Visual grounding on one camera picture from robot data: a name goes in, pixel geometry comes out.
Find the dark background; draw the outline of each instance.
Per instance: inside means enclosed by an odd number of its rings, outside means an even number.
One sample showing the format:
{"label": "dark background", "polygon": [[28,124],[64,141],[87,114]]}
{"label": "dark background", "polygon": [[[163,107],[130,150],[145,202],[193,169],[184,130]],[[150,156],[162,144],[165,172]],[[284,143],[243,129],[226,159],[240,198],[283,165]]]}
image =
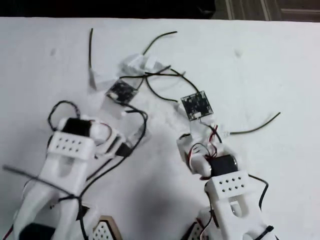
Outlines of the dark background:
{"label": "dark background", "polygon": [[0,16],[210,19],[214,0],[2,0]]}
{"label": "dark background", "polygon": [[320,0],[1,0],[0,16],[320,22]]}

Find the black circuit board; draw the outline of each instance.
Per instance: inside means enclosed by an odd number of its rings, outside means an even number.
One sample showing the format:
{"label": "black circuit board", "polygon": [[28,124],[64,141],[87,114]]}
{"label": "black circuit board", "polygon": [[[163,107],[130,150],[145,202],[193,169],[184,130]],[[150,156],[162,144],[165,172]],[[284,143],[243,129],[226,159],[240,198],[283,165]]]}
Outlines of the black circuit board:
{"label": "black circuit board", "polygon": [[189,121],[193,121],[214,113],[207,99],[205,91],[200,91],[195,94],[182,97],[181,102],[184,106]]}
{"label": "black circuit board", "polygon": [[129,85],[125,81],[119,79],[114,83],[114,85],[106,92],[105,95],[108,97],[115,99],[119,102],[128,104],[134,98],[134,96],[138,93],[138,90],[133,86]]}

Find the wire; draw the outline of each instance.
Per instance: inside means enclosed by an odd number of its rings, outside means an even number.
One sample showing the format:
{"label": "wire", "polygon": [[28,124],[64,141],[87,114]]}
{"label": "wire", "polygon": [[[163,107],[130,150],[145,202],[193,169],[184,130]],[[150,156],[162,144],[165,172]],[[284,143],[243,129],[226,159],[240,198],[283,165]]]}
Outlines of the wire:
{"label": "wire", "polygon": [[200,232],[200,240],[202,240],[202,235],[204,234],[205,230],[208,228],[209,224],[211,223],[211,220],[212,220],[212,204],[211,204],[211,199],[210,199],[210,196],[209,196],[209,193],[206,191],[205,192],[206,195],[208,196],[209,198],[209,203],[210,203],[210,219],[208,221],[208,223],[204,226],[204,228],[201,230]]}
{"label": "wire", "polygon": [[207,126],[208,128],[210,128],[211,131],[214,133],[214,135],[216,135],[216,137],[218,138],[219,143],[222,144],[222,140],[221,140],[221,137],[219,136],[218,132],[217,132],[212,126],[207,125],[207,124],[205,124],[204,122],[202,122],[200,118],[198,118],[198,120],[199,120],[200,124],[205,125],[205,126]]}
{"label": "wire", "polygon": [[258,181],[260,181],[260,182],[263,182],[263,183],[265,184],[265,187],[264,187],[264,189],[263,189],[263,191],[262,191],[262,193],[261,193],[260,200],[259,200],[259,208],[260,208],[260,210],[261,210],[262,202],[264,201],[264,197],[265,197],[266,192],[267,192],[267,190],[268,190],[269,183],[268,183],[266,180],[263,180],[263,179],[261,179],[261,178],[259,178],[259,177],[257,177],[257,176],[253,176],[253,175],[251,175],[251,174],[249,174],[249,177],[250,177],[250,178],[253,178],[253,179],[255,179],[255,180],[258,180]]}
{"label": "wire", "polygon": [[101,171],[101,169],[103,169],[108,163],[111,162],[111,160],[113,160],[113,158],[110,158],[108,160],[105,161],[104,164],[102,164],[97,170],[95,170],[93,173],[91,173],[87,178],[86,178],[86,182],[89,181],[90,179],[92,179],[98,172]]}
{"label": "wire", "polygon": [[148,50],[151,48],[151,46],[155,43],[155,41],[157,41],[159,38],[162,38],[164,36],[170,35],[170,34],[177,34],[177,31],[171,31],[171,32],[167,32],[164,34],[161,34],[159,36],[157,36],[155,39],[152,40],[152,42],[148,45],[148,47],[144,50],[144,52],[142,53],[142,55],[146,55],[146,53],[148,52]]}
{"label": "wire", "polygon": [[94,29],[91,28],[90,30],[90,37],[89,37],[89,69],[92,68],[92,65],[91,65],[91,47],[92,47],[92,35],[94,33]]}
{"label": "wire", "polygon": [[101,125],[103,125],[103,126],[106,126],[107,128],[108,128],[108,130],[109,130],[109,136],[106,138],[106,140],[103,142],[103,143],[100,143],[100,144],[98,144],[98,145],[96,145],[96,146],[100,146],[100,145],[102,145],[102,144],[104,144],[106,141],[108,141],[110,138],[111,138],[111,136],[112,136],[112,127],[110,127],[108,124],[106,124],[106,123],[104,123],[104,122],[97,122],[98,124],[101,124]]}
{"label": "wire", "polygon": [[194,89],[197,93],[199,93],[198,88],[197,88],[189,79],[187,79],[187,78],[184,76],[184,74],[180,74],[179,72],[177,72],[176,70],[174,70],[174,69],[172,69],[172,68],[171,68],[171,71],[175,72],[177,75],[179,75],[181,78],[183,78],[187,83],[189,83],[189,84],[193,87],[193,89]]}
{"label": "wire", "polygon": [[203,145],[202,143],[197,142],[197,143],[193,144],[193,145],[191,146],[190,150],[189,150],[188,159],[187,159],[187,166],[188,166],[189,169],[192,170],[192,171],[193,171],[193,169],[192,169],[192,167],[191,167],[191,156],[192,156],[193,150],[196,149],[196,148],[195,148],[196,145],[200,145],[200,146],[204,147],[204,149],[206,149],[206,151],[208,152],[208,156],[211,155],[211,154],[210,154],[210,151],[208,150],[208,148],[207,148],[205,145]]}
{"label": "wire", "polygon": [[90,186],[92,186],[92,184],[94,184],[97,180],[99,180],[100,178],[102,178],[104,175],[106,175],[107,173],[109,173],[110,171],[112,171],[113,169],[115,169],[116,167],[118,167],[121,163],[124,162],[124,160],[126,160],[131,154],[132,152],[136,149],[136,147],[139,145],[139,143],[141,142],[142,138],[145,136],[146,134],[146,130],[147,130],[147,121],[148,121],[148,114],[145,111],[139,110],[137,108],[135,108],[134,106],[124,103],[124,102],[119,102],[116,101],[116,103],[122,105],[122,106],[126,106],[132,109],[132,111],[127,111],[128,113],[139,113],[142,118],[143,118],[143,131],[141,136],[139,137],[138,141],[135,143],[135,145],[132,147],[130,153],[126,156],[123,157],[122,160],[120,160],[116,165],[110,167],[108,170],[104,171],[103,173],[101,173],[100,175],[98,175],[97,177],[95,177],[81,192],[80,197],[82,198],[82,196],[86,193],[86,191],[90,188]]}
{"label": "wire", "polygon": [[11,227],[9,228],[8,232],[1,239],[6,240],[10,236],[10,234],[12,233],[13,230],[14,230],[14,225],[12,224]]}
{"label": "wire", "polygon": [[78,119],[80,118],[81,113],[80,113],[80,110],[79,110],[79,108],[78,108],[78,106],[76,104],[74,104],[72,101],[67,101],[67,100],[59,101],[56,105],[53,106],[51,112],[49,113],[48,119],[47,119],[48,124],[49,124],[49,126],[50,126],[52,131],[56,131],[57,128],[53,126],[52,121],[51,121],[51,117],[54,114],[54,112],[57,110],[57,107],[59,105],[61,105],[61,104],[69,104],[69,105],[71,105],[74,108],[76,117]]}
{"label": "wire", "polygon": [[267,121],[266,123],[262,124],[261,126],[259,127],[256,127],[254,129],[251,129],[251,130],[247,130],[247,131],[232,131],[230,132],[229,134],[230,135],[239,135],[239,134],[249,134],[249,133],[252,133],[252,132],[255,132],[259,129],[262,129],[263,127],[267,126],[269,123],[271,123],[276,117],[278,117],[279,115],[281,114],[281,112],[278,112],[273,118],[271,118],[269,121]]}
{"label": "wire", "polygon": [[158,98],[162,99],[162,100],[166,100],[166,101],[171,101],[171,102],[175,102],[177,103],[178,101],[175,100],[175,99],[171,99],[171,98],[166,98],[166,97],[163,97],[163,96],[160,96],[158,93],[155,92],[155,90],[153,90],[153,88],[150,86],[150,83],[148,81],[148,77],[146,76],[145,78],[145,82],[146,82],[146,85],[148,86],[148,88],[151,90],[151,92],[156,95]]}
{"label": "wire", "polygon": [[145,72],[144,75],[139,75],[139,76],[121,76],[121,77],[119,77],[119,79],[142,79],[139,86],[136,88],[138,90],[141,87],[141,85],[144,83],[145,77],[157,76],[157,75],[161,74],[162,72],[164,72],[165,70],[168,70],[169,68],[171,68],[171,65],[166,66],[165,68],[163,68],[155,73]]}
{"label": "wire", "polygon": [[28,177],[28,178],[30,178],[30,179],[32,179],[32,180],[36,180],[36,181],[38,181],[38,182],[40,182],[40,183],[46,184],[46,185],[48,185],[48,186],[50,186],[50,187],[52,187],[52,188],[54,188],[54,189],[57,189],[57,190],[65,193],[65,194],[67,195],[67,197],[61,198],[61,199],[59,200],[59,202],[62,201],[62,200],[66,200],[66,199],[70,199],[70,200],[71,200],[71,199],[77,199],[77,200],[78,200],[78,205],[79,205],[79,221],[80,221],[81,232],[82,232],[83,238],[84,238],[85,240],[89,240],[89,239],[88,239],[88,236],[87,236],[87,234],[86,234],[85,225],[84,225],[83,209],[82,209],[82,199],[81,199],[81,197],[75,196],[75,195],[73,195],[71,192],[69,192],[69,191],[67,191],[67,190],[65,190],[65,189],[63,189],[63,188],[61,188],[61,187],[59,187],[59,186],[57,186],[57,185],[55,185],[55,184],[53,184],[53,183],[51,183],[51,182],[48,182],[48,181],[46,181],[46,180],[44,180],[44,179],[41,179],[41,178],[39,178],[38,176],[35,176],[35,175],[30,174],[30,173],[28,173],[28,172],[25,172],[25,171],[23,171],[23,170],[20,170],[20,169],[17,169],[17,168],[8,166],[8,165],[3,165],[3,166],[2,166],[2,169],[5,170],[5,171],[8,171],[8,172],[11,172],[11,173],[13,173],[13,174],[22,175],[22,176]]}

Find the white plastic bracket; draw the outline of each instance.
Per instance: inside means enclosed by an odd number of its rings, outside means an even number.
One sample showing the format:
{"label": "white plastic bracket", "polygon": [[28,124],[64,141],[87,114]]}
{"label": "white plastic bracket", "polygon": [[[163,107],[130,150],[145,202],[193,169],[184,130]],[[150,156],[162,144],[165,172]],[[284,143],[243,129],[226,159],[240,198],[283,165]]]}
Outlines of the white plastic bracket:
{"label": "white plastic bracket", "polygon": [[[212,177],[204,189],[209,193],[224,240],[239,240],[245,235],[256,239],[266,230],[268,225],[263,220],[246,171]],[[237,202],[240,214],[233,212],[231,202]],[[263,240],[275,239],[273,232],[263,237]]]}

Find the bracket with holes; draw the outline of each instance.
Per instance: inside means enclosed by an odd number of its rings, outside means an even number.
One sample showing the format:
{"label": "bracket with holes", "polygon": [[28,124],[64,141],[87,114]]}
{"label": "bracket with holes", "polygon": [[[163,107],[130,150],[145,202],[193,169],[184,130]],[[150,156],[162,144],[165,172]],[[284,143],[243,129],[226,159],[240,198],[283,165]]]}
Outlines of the bracket with holes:
{"label": "bracket with holes", "polygon": [[56,131],[48,147],[48,153],[71,158],[90,160],[94,157],[95,142],[92,138]]}
{"label": "bracket with holes", "polygon": [[[200,233],[202,231],[202,227],[200,226],[200,224],[197,222],[193,228],[192,231],[190,233],[190,236],[188,237],[187,240],[199,240],[200,239]],[[206,234],[206,232],[204,232],[202,234],[202,240],[209,240],[209,236]]]}
{"label": "bracket with holes", "polygon": [[235,171],[212,178],[218,199],[235,197],[251,190],[246,171]]}
{"label": "bracket with holes", "polygon": [[116,240],[106,222],[100,221],[89,240]]}

